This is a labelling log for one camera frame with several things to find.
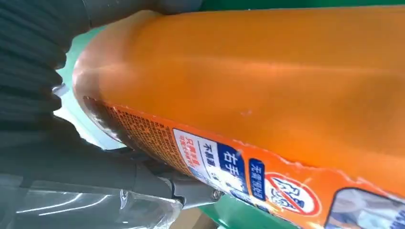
orange bottle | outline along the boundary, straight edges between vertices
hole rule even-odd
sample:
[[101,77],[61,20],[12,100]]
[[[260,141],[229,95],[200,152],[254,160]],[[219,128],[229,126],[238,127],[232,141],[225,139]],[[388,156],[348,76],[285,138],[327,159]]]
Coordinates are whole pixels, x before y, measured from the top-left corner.
[[112,137],[301,227],[401,228],[404,24],[405,7],[141,12],[89,44],[75,94]]

white label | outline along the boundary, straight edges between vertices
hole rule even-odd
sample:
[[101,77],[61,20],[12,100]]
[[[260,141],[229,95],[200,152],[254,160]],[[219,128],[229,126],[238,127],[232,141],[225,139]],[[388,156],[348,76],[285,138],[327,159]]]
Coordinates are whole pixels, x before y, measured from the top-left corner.
[[217,143],[181,130],[173,132],[181,156],[192,173],[202,182],[220,187]]

green surface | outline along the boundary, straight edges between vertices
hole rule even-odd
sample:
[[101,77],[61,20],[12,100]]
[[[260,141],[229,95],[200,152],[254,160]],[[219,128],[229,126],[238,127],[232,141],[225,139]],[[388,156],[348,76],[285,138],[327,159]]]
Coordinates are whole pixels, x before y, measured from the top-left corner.
[[205,0],[202,10],[314,8],[404,4],[405,0]]
[[[247,10],[270,8],[313,8],[367,5],[404,4],[405,0],[205,0],[202,10]],[[81,35],[74,40],[68,53],[66,67],[59,73],[65,83],[71,86],[75,61],[83,48],[99,30]],[[218,203],[201,207],[214,221],[227,229],[293,229],[286,221],[273,217],[230,196],[224,196]]]
[[227,229],[296,229],[289,222],[271,216],[229,195],[215,204],[200,207],[215,222]]

label sticker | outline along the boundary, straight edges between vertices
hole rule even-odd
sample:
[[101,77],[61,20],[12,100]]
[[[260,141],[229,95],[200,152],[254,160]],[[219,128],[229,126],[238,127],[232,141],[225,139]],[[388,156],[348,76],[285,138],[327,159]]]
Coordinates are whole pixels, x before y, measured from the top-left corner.
[[266,196],[283,209],[305,216],[320,211],[320,201],[306,185],[277,173],[266,174]]
[[265,164],[257,159],[249,160],[249,178],[252,195],[266,201],[265,194]]
[[190,171],[202,182],[248,195],[245,163],[234,148],[174,129],[174,138]]
[[405,229],[405,200],[363,178],[116,104],[87,105],[126,145],[301,228]]

transparent plastic film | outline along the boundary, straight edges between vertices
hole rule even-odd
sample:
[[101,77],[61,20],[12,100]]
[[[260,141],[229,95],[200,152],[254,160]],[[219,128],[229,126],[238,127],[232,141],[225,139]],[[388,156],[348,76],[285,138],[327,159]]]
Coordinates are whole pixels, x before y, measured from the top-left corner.
[[168,229],[182,209],[176,200],[125,190],[46,189],[0,186],[1,225],[7,229]]

